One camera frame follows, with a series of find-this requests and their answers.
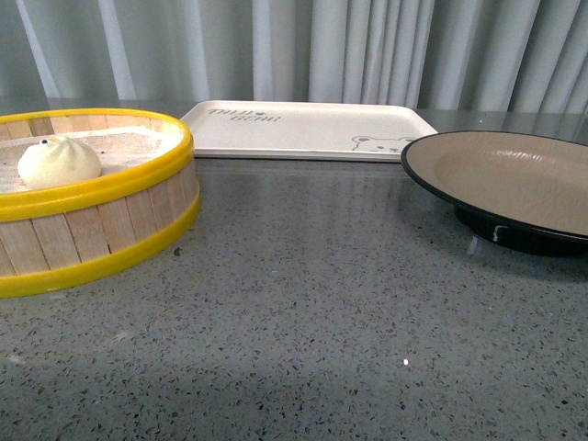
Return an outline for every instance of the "bamboo steamer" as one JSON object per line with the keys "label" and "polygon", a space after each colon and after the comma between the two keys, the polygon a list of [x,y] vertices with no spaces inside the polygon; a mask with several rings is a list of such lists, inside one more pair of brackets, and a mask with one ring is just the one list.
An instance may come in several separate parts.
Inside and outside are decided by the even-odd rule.
{"label": "bamboo steamer", "polygon": [[0,117],[0,141],[138,125],[179,142],[110,175],[0,194],[0,297],[69,288],[133,266],[179,238],[199,208],[193,140],[178,119],[120,108]]}

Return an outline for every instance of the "wooden slat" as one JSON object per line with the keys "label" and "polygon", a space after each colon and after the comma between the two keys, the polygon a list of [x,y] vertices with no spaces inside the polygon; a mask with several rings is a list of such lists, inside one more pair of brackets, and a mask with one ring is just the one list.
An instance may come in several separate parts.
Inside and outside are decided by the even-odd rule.
{"label": "wooden slat", "polygon": [[69,117],[51,117],[51,125],[57,135],[75,131],[74,123]]}
{"label": "wooden slat", "polygon": [[36,218],[32,222],[50,269],[80,263],[74,238],[63,214]]}
{"label": "wooden slat", "polygon": [[106,115],[88,115],[88,121],[92,130],[103,130],[108,128]]}
{"label": "wooden slat", "polygon": [[72,115],[70,121],[73,125],[73,131],[89,131],[92,129],[87,115]]}
{"label": "wooden slat", "polygon": [[33,136],[52,135],[53,126],[50,118],[34,118],[30,121],[30,131]]}
{"label": "wooden slat", "polygon": [[164,131],[164,125],[167,125],[167,123],[165,121],[162,121],[157,118],[149,118],[149,122],[150,122],[151,128],[155,131]]}
{"label": "wooden slat", "polygon": [[153,207],[155,225],[157,225],[157,230],[160,231],[174,221],[172,203],[167,196],[167,180],[149,188],[149,197]]}
{"label": "wooden slat", "polygon": [[65,218],[82,262],[109,254],[107,236],[97,207],[68,211]]}
{"label": "wooden slat", "polygon": [[10,132],[8,131],[8,127],[6,124],[0,124],[0,141],[9,141],[12,140],[12,136],[10,136]]}
{"label": "wooden slat", "polygon": [[18,138],[28,138],[29,136],[33,135],[26,119],[21,121],[7,122],[6,127],[8,128],[10,136],[13,140],[17,140]]}
{"label": "wooden slat", "polygon": [[145,126],[149,127],[149,119],[137,115],[125,115],[123,117],[124,125],[127,127]]}
{"label": "wooden slat", "polygon": [[185,169],[182,171],[182,177],[184,178],[182,188],[184,189],[186,194],[187,207],[189,207],[190,204],[194,201],[198,189],[198,181],[196,179],[196,167],[193,161],[186,165]]}
{"label": "wooden slat", "polygon": [[16,273],[5,247],[0,242],[0,276],[14,276]]}
{"label": "wooden slat", "polygon": [[0,241],[17,274],[36,273],[49,269],[30,220],[15,220],[0,224]]}
{"label": "wooden slat", "polygon": [[107,235],[110,252],[127,248],[136,243],[135,233],[130,221],[129,209],[124,198],[111,200],[98,205],[100,219]]}
{"label": "wooden slat", "polygon": [[172,205],[172,213],[174,214],[175,221],[184,213],[186,206],[184,191],[182,190],[182,176],[176,173],[170,176],[165,182],[167,183],[167,196]]}
{"label": "wooden slat", "polygon": [[127,207],[129,208],[130,221],[137,241],[153,236],[157,232],[149,190],[128,195]]}
{"label": "wooden slat", "polygon": [[109,129],[115,129],[116,127],[124,127],[127,125],[125,117],[122,115],[106,115],[106,117]]}

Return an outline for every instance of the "black plate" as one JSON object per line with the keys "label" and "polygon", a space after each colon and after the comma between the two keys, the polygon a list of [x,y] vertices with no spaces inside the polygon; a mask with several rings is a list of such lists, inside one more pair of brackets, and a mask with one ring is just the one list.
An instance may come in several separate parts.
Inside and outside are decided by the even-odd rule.
{"label": "black plate", "polygon": [[411,142],[401,163],[480,237],[529,254],[588,250],[588,147],[493,131]]}

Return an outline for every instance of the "plate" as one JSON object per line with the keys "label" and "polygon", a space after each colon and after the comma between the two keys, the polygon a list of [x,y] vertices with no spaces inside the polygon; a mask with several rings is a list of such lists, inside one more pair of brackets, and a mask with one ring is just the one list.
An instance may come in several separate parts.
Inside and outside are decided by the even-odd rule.
{"label": "plate", "polygon": [[198,157],[399,162],[410,141],[436,133],[398,106],[205,101],[182,120]]}
{"label": "plate", "polygon": [[531,254],[588,245],[588,147],[518,133],[461,131],[410,143],[408,175],[481,237]]}

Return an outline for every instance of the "steamed bun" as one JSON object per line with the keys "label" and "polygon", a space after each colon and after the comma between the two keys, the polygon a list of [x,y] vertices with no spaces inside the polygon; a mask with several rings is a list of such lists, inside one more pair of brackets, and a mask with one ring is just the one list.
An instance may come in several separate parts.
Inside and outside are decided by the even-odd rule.
{"label": "steamed bun", "polygon": [[90,146],[55,136],[28,147],[17,169],[28,188],[40,189],[99,177],[102,165]]}

